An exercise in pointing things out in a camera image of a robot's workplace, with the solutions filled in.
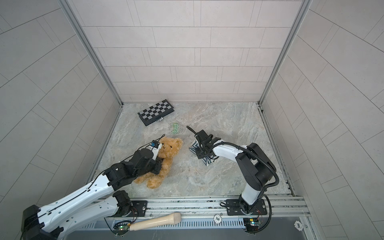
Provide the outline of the blue white striped sweater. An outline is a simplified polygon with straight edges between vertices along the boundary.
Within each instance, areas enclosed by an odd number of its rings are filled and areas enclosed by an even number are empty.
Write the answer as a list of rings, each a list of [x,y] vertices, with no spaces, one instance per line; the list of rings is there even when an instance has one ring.
[[[219,158],[213,153],[208,153],[207,151],[202,150],[197,140],[193,141],[192,145],[189,147],[189,150],[194,155],[196,155],[198,159],[204,163],[205,166],[215,163],[215,161]]]

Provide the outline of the brown teddy bear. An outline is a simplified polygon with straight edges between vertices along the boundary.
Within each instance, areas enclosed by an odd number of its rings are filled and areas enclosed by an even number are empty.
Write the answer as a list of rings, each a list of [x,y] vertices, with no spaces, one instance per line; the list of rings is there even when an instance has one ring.
[[[155,175],[153,173],[147,173],[134,180],[136,184],[141,184],[147,181],[147,188],[157,189],[169,174],[172,167],[173,158],[179,153],[180,149],[182,148],[183,140],[180,138],[164,137],[160,140],[160,143],[162,144],[162,147],[158,153],[158,157],[163,159],[160,173],[158,175]]]

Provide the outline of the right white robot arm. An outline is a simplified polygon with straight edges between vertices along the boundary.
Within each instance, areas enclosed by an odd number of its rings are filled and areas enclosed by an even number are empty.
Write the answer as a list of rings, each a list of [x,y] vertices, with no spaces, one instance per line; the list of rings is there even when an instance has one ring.
[[[196,132],[188,129],[194,133],[197,141],[196,155],[199,159],[214,160],[222,157],[238,164],[246,181],[246,187],[239,197],[239,208],[245,214],[255,212],[265,191],[280,183],[275,165],[259,145],[251,143],[239,146],[208,135],[204,130]]]

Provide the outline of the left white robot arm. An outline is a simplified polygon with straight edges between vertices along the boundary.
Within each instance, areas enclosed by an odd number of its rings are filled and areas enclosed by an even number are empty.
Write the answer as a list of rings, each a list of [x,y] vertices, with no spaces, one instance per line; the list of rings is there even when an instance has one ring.
[[[147,173],[159,174],[161,147],[136,151],[125,162],[111,165],[95,180],[43,207],[32,205],[23,212],[22,240],[61,240],[66,234],[99,218],[137,215],[122,187]]]

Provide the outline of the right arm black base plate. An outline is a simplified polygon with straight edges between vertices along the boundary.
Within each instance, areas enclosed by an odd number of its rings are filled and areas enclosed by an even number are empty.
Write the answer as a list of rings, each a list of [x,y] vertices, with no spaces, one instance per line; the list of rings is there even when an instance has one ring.
[[[266,216],[268,215],[267,207],[268,205],[265,203],[263,199],[259,200],[251,207],[249,212],[246,212],[242,209],[239,199],[227,199],[224,203],[223,207],[226,208],[228,216]]]

